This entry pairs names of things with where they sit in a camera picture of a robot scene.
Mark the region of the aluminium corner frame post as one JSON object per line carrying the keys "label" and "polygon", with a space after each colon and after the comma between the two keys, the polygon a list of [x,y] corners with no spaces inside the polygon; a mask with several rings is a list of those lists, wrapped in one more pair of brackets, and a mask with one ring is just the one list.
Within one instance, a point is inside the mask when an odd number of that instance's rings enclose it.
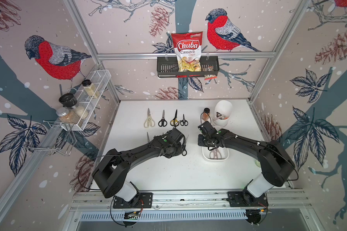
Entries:
{"label": "aluminium corner frame post", "polygon": [[76,5],[76,1],[74,0],[64,0],[65,6],[70,13],[72,20],[75,23],[75,26],[80,33],[81,38],[86,44],[86,48],[88,49],[90,55],[92,56],[92,60],[94,61],[97,69],[107,69],[105,68],[102,61],[98,58],[99,53],[97,52],[96,45],[94,44],[91,33],[86,27],[86,24],[81,16],[80,11]]}

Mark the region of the black funnel lid jar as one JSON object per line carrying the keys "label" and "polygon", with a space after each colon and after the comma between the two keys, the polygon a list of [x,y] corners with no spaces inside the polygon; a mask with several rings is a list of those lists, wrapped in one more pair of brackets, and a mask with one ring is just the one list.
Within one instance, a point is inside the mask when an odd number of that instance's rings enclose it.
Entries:
{"label": "black funnel lid jar", "polygon": [[86,119],[89,115],[88,110],[82,106],[72,93],[63,94],[58,100],[64,107],[74,111],[80,119]]}

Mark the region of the spice jar with black lid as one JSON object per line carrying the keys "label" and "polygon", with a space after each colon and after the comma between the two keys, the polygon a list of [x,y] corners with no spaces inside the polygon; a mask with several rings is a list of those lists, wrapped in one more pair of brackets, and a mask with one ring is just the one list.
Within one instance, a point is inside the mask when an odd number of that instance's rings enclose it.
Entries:
{"label": "spice jar with black lid", "polygon": [[100,96],[99,91],[97,90],[97,87],[95,84],[93,84],[90,80],[84,80],[82,82],[82,86],[86,93],[92,98],[92,99],[98,99]]}

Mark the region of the white utensil cup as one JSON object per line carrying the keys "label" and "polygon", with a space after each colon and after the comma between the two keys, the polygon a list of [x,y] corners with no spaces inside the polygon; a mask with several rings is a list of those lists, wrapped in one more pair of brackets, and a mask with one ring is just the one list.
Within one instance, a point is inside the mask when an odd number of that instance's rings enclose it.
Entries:
{"label": "white utensil cup", "polygon": [[[233,105],[230,101],[221,100],[217,103],[215,107],[214,117],[213,117],[213,123],[217,126],[224,127],[228,124],[229,117],[231,116],[233,110]],[[228,117],[228,119],[225,120],[215,120],[216,112],[221,113],[222,115],[225,115]]]}

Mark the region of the cream kitchen shears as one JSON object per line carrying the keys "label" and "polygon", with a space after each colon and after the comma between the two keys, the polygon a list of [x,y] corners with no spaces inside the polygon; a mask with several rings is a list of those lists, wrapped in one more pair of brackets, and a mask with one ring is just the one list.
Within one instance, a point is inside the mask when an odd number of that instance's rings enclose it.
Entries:
{"label": "cream kitchen shears", "polygon": [[155,121],[153,120],[153,118],[151,117],[151,112],[150,109],[147,109],[147,118],[144,122],[144,128],[149,128],[149,127],[155,127]]}

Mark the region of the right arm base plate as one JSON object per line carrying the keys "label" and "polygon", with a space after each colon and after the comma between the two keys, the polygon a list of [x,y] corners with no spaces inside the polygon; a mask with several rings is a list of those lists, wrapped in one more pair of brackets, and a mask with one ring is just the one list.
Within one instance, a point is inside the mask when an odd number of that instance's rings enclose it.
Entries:
{"label": "right arm base plate", "polygon": [[268,207],[267,195],[264,193],[260,197],[254,197],[247,191],[230,191],[227,193],[226,201],[231,207]]}

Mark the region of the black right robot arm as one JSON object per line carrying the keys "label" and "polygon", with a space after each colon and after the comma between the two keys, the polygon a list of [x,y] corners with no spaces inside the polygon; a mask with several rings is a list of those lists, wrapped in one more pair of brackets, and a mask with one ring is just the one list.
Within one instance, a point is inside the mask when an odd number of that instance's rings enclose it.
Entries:
{"label": "black right robot arm", "polygon": [[246,154],[260,163],[261,173],[237,195],[250,206],[266,197],[273,187],[282,187],[295,170],[295,164],[277,141],[257,141],[239,136],[229,130],[216,130],[208,121],[198,126],[198,146],[209,151],[227,148]]}

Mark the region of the red cassava chips bag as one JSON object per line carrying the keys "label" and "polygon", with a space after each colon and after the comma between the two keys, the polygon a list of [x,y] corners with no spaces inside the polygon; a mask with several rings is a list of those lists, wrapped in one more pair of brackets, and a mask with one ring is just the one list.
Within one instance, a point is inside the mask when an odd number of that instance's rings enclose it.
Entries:
{"label": "red cassava chips bag", "polygon": [[179,71],[201,71],[200,57],[202,32],[171,34],[173,48],[177,57]]}

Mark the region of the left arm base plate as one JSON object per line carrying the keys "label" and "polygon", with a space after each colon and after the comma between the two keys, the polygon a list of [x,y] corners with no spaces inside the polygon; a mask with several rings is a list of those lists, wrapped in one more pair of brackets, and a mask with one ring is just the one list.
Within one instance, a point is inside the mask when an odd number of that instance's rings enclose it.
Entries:
{"label": "left arm base plate", "polygon": [[151,208],[152,207],[153,193],[141,192],[131,199],[125,201],[123,198],[114,197],[113,208],[114,209],[125,209],[125,208]]}

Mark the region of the large black scissors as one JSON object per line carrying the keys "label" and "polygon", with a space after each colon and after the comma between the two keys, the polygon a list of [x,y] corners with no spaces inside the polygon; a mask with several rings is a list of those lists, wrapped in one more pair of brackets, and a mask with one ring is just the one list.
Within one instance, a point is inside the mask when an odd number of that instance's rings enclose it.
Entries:
{"label": "large black scissors", "polygon": [[159,125],[159,127],[166,127],[167,124],[168,124],[168,122],[167,122],[166,119],[165,119],[165,110],[163,110],[162,118],[161,118],[161,120],[158,122],[158,125]]}

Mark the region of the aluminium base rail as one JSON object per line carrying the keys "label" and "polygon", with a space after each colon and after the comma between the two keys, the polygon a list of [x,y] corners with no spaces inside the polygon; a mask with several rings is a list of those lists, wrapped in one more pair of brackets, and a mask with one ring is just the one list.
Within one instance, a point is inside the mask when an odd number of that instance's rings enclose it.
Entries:
{"label": "aluminium base rail", "polygon": [[[209,210],[231,209],[227,200],[230,189],[224,190],[173,190],[152,191],[152,198],[148,201],[150,208],[143,211],[164,210]],[[276,188],[271,189],[264,196],[268,199],[268,208],[312,208],[307,194],[302,189]],[[69,205],[71,212],[76,211],[120,211],[113,208],[112,199],[104,198],[101,192],[77,193]]]}

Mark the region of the yellow black scissors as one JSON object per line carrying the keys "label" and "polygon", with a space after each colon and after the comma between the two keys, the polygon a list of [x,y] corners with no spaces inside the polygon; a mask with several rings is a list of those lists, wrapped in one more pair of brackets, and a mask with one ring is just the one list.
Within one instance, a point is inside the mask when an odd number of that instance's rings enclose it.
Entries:
{"label": "yellow black scissors", "polygon": [[177,120],[177,113],[178,113],[178,110],[175,111],[175,115],[174,115],[174,118],[170,121],[170,125],[172,127],[177,127],[179,125],[179,120]]}

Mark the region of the white plastic storage box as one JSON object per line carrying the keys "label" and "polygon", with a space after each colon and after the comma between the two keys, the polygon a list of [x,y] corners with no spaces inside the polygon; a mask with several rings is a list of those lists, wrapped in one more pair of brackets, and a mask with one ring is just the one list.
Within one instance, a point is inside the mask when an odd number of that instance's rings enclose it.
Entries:
{"label": "white plastic storage box", "polygon": [[221,162],[225,161],[229,157],[229,150],[227,148],[217,148],[209,151],[208,148],[202,148],[202,156],[204,160],[208,162]]}

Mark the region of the small black scissors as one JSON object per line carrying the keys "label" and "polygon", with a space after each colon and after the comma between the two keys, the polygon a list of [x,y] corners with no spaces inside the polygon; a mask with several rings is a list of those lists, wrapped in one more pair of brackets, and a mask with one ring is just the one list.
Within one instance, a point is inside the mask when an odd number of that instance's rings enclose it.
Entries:
{"label": "small black scissors", "polygon": [[185,119],[185,115],[183,114],[183,118],[180,121],[180,125],[181,126],[187,126],[189,124],[189,122]]}

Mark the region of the green glass cup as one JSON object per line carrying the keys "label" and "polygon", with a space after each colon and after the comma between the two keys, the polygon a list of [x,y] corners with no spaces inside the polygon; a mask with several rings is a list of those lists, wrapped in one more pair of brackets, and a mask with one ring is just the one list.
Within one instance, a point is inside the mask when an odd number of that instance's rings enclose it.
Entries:
{"label": "green glass cup", "polygon": [[261,168],[261,164],[257,159],[254,160],[254,163],[257,167]]}

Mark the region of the pink kitchen shears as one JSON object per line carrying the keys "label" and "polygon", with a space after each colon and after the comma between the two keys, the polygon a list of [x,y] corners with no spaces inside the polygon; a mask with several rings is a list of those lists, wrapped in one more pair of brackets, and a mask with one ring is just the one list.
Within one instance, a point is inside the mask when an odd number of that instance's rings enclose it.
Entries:
{"label": "pink kitchen shears", "polygon": [[211,150],[209,154],[209,158],[213,160],[223,159],[221,150],[219,150],[218,148]]}

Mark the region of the brown spice bottle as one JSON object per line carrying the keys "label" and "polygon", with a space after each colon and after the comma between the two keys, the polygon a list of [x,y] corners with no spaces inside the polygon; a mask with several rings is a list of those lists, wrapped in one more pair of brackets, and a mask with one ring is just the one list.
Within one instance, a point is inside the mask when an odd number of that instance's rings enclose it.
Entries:
{"label": "brown spice bottle", "polygon": [[211,117],[210,117],[210,109],[209,108],[204,108],[202,114],[201,114],[201,120],[203,121],[208,121],[211,123]]}

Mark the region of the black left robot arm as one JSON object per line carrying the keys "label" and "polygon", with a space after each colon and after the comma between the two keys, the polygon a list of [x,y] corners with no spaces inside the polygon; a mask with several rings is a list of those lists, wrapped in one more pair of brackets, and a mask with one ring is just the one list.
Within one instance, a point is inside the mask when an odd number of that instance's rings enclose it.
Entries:
{"label": "black left robot arm", "polygon": [[185,156],[187,141],[183,133],[172,129],[131,150],[119,152],[111,149],[93,171],[92,178],[105,198],[116,196],[126,202],[135,202],[139,190],[133,183],[126,181],[128,172],[153,158]]}

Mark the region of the spice jar with silver lid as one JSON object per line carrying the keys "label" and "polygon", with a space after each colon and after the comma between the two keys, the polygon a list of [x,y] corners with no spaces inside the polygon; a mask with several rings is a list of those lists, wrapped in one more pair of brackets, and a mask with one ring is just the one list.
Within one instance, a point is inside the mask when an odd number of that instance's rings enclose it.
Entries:
{"label": "spice jar with silver lid", "polygon": [[56,114],[58,115],[59,120],[63,123],[75,125],[80,122],[80,118],[72,110],[69,110],[65,107],[57,109]]}

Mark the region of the small snack packet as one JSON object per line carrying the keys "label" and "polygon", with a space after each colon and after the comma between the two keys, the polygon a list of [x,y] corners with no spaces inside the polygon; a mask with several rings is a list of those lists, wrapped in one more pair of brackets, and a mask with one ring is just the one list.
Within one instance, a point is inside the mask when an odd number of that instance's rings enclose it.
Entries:
{"label": "small snack packet", "polygon": [[206,74],[204,75],[204,80],[205,81],[209,81],[212,79],[216,79],[217,78],[217,68],[215,66],[208,66],[205,68],[204,70],[205,72],[213,72],[213,74]]}

